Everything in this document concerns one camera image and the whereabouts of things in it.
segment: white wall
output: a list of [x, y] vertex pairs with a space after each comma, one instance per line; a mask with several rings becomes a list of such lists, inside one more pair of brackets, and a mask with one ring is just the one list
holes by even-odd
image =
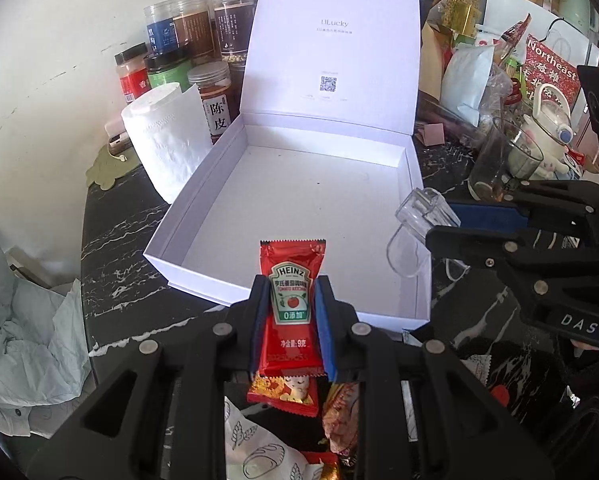
[[80, 272], [84, 172], [124, 100], [113, 56], [162, 0], [0, 0], [0, 243]]

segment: green coaster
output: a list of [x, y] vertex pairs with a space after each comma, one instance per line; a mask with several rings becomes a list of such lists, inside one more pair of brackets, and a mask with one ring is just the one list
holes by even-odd
[[99, 184], [102, 191], [107, 191], [115, 185], [115, 179], [131, 173], [141, 164], [132, 146], [113, 156], [108, 152], [108, 145], [102, 146], [93, 165], [86, 171], [86, 187], [94, 182]]

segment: white bag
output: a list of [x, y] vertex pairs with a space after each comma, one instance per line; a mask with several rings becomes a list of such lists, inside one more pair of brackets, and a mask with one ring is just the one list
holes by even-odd
[[122, 119], [150, 181], [172, 204], [212, 147], [197, 86], [183, 94], [179, 83], [153, 88], [129, 104]]
[[439, 103], [473, 126], [479, 123], [479, 103], [491, 73], [494, 51], [494, 45], [459, 48], [441, 82]]

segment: green jar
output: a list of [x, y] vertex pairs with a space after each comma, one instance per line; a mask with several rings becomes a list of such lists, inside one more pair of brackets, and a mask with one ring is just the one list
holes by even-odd
[[193, 68], [193, 65], [187, 45], [164, 54], [149, 54], [144, 58], [144, 65], [151, 88], [166, 83], [179, 83], [182, 92], [186, 92], [191, 87], [188, 82], [188, 71]]

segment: qr code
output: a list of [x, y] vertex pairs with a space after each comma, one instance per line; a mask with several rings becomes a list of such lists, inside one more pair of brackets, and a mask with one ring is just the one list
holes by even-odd
[[337, 77], [322, 76], [322, 82], [319, 85], [319, 89], [324, 92], [334, 92], [335, 85], [337, 85]]

